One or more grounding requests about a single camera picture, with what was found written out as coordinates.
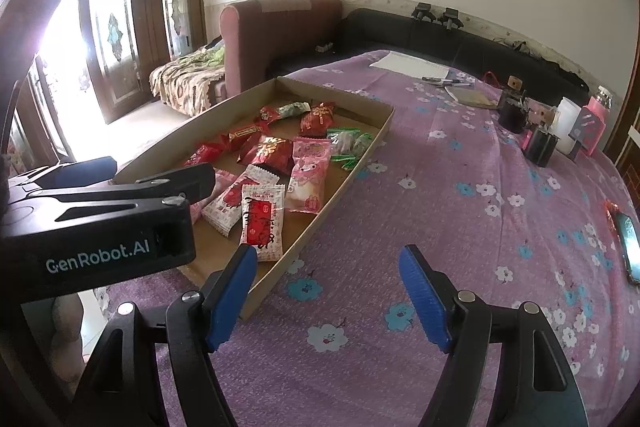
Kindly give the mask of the small red candy packet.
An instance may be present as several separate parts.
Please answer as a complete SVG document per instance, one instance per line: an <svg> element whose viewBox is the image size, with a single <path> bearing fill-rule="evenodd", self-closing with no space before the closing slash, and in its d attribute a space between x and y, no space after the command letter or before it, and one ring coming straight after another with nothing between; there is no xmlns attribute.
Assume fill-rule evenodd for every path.
<svg viewBox="0 0 640 427"><path fill-rule="evenodd" d="M263 122L264 124L271 124L273 121L277 121L281 118L280 112L271 106L264 106L260 109L256 120Z"/></svg>

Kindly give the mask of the pink bottle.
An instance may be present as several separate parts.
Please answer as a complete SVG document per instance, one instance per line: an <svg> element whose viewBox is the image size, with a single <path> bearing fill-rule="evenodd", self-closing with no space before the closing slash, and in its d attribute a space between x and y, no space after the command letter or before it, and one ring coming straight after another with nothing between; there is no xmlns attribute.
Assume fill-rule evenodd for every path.
<svg viewBox="0 0 640 427"><path fill-rule="evenodd" d="M585 106L586 116L582 120L582 147L588 156L597 148L606 128L606 120L612 109L612 93L608 88L599 86Z"/></svg>

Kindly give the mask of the black cup far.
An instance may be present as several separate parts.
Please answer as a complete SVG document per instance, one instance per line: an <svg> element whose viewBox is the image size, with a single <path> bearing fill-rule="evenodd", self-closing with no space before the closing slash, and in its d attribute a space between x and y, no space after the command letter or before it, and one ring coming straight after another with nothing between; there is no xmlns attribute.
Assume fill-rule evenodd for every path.
<svg viewBox="0 0 640 427"><path fill-rule="evenodd" d="M503 91L498 102L498 124L514 134L523 132L527 109L523 97L518 93Z"/></svg>

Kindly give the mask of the green clear candy packet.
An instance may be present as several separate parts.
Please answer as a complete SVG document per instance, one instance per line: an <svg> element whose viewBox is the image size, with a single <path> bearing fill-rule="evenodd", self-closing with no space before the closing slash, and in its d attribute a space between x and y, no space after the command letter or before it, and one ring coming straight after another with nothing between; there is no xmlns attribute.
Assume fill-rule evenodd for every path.
<svg viewBox="0 0 640 427"><path fill-rule="evenodd" d="M352 171L373 142L373 136L358 128L330 128L326 139L331 142L331 160L345 171Z"/></svg>

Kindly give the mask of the large red foil packet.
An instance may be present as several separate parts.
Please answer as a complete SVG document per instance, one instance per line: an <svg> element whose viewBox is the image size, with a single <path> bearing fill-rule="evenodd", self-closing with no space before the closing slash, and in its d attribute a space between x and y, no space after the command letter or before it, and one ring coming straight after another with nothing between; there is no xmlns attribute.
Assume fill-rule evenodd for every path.
<svg viewBox="0 0 640 427"><path fill-rule="evenodd" d="M293 168L293 142L263 133L254 136L241 148L238 163L262 167L279 176L288 176Z"/></svg>

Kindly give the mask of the patterned blanket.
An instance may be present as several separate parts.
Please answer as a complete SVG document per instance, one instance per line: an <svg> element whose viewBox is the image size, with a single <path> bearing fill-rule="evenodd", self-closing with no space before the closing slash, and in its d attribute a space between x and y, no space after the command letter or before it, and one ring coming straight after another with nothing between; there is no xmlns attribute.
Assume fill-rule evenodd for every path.
<svg viewBox="0 0 640 427"><path fill-rule="evenodd" d="M188 117L206 112L228 98L225 56L226 47L218 42L157 67L149 77L152 95Z"/></svg>

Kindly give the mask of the white paper sheet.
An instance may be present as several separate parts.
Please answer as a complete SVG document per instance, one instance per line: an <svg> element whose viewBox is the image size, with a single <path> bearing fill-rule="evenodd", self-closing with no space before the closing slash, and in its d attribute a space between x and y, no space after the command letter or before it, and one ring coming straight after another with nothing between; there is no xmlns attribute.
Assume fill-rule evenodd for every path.
<svg viewBox="0 0 640 427"><path fill-rule="evenodd" d="M378 61L371 64L371 67L383 69L386 72L397 72L397 74L416 79L444 79L449 72L447 66L398 52L388 52Z"/></svg>

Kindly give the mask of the white red snack packet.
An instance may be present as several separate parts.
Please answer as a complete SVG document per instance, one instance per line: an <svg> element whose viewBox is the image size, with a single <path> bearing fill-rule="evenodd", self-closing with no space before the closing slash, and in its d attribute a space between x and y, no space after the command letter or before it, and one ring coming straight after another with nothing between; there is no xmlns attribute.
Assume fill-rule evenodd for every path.
<svg viewBox="0 0 640 427"><path fill-rule="evenodd" d="M242 187L240 243L253 246L260 262L283 256L285 186L247 184Z"/></svg>

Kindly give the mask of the black leather sofa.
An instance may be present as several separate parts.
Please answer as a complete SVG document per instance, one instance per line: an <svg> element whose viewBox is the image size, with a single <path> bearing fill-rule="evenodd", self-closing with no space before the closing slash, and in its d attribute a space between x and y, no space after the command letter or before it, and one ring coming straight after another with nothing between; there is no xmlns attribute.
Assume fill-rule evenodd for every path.
<svg viewBox="0 0 640 427"><path fill-rule="evenodd" d="M460 69L477 79L491 72L502 87L514 76L523 81L529 98L551 106L562 98L585 105L590 98L588 84L559 64L462 29L447 29L396 14L358 9L319 43L329 49L319 52L311 46L302 52L281 55L268 65L268 74L285 75L369 51L389 50Z"/></svg>

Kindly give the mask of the tan notebook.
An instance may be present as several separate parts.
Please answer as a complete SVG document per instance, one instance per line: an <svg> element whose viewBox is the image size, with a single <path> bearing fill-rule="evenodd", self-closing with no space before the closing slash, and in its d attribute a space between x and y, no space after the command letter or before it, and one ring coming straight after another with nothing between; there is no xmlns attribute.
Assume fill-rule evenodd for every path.
<svg viewBox="0 0 640 427"><path fill-rule="evenodd" d="M498 103L495 100L489 100L483 92L478 90L449 86L445 88L445 91L450 98L461 105L486 109L496 109L498 107Z"/></svg>

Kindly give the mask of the pink white snack packet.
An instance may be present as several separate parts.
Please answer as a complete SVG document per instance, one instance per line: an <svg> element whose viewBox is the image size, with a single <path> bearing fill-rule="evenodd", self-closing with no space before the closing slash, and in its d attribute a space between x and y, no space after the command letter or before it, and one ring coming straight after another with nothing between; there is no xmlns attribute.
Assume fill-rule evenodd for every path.
<svg viewBox="0 0 640 427"><path fill-rule="evenodd" d="M296 138L293 141L294 165L285 194L286 210L318 215L324 202L330 147L328 139Z"/></svg>

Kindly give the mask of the purple floral tablecloth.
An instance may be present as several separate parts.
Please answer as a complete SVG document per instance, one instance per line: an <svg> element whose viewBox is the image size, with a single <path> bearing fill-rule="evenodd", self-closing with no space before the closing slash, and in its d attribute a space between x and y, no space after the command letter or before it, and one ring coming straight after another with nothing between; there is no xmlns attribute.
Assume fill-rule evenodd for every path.
<svg viewBox="0 0 640 427"><path fill-rule="evenodd" d="M444 365L398 273L416 245L486 303L535 301L590 424L639 381L639 293L606 207L634 205L601 153L531 164L485 109L376 67L370 52L295 73L390 104L394 117L347 193L278 285L213 356L242 426L414 426Z"/></svg>

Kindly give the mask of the smartphone in red case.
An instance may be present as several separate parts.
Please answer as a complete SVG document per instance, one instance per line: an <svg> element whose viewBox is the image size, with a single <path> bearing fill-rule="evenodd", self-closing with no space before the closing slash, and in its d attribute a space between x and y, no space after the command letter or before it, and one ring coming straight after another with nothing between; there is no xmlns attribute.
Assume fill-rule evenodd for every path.
<svg viewBox="0 0 640 427"><path fill-rule="evenodd" d="M623 258L627 279L631 285L639 286L640 249L634 221L610 200L605 202L605 209L614 237L620 244L620 254Z"/></svg>

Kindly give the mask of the black cup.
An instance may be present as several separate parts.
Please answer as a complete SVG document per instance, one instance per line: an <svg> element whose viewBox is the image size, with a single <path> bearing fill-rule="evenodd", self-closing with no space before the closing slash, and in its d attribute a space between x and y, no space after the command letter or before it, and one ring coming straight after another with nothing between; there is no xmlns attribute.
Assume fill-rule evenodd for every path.
<svg viewBox="0 0 640 427"><path fill-rule="evenodd" d="M498 124L514 134L523 132L527 109L523 97L518 93L503 91L498 102Z"/></svg>
<svg viewBox="0 0 640 427"><path fill-rule="evenodd" d="M530 134L523 154L535 166L546 167L558 141L556 135L546 128L537 126Z"/></svg>

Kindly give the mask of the black cup near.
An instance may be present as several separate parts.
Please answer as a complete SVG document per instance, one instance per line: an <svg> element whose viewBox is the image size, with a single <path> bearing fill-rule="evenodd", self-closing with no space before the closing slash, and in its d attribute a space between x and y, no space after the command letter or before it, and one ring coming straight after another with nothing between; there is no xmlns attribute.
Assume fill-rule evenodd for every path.
<svg viewBox="0 0 640 427"><path fill-rule="evenodd" d="M523 154L535 166L546 167L558 141L556 135L546 128L537 126L530 134Z"/></svg>

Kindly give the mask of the red rectangular candy bar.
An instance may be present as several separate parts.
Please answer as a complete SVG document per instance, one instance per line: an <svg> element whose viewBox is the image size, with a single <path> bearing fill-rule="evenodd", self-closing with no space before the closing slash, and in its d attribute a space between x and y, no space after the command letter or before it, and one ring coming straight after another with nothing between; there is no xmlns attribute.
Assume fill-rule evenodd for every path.
<svg viewBox="0 0 640 427"><path fill-rule="evenodd" d="M223 133L220 137L228 150L239 150L254 134L261 135L268 131L269 128L266 124L246 124Z"/></svg>

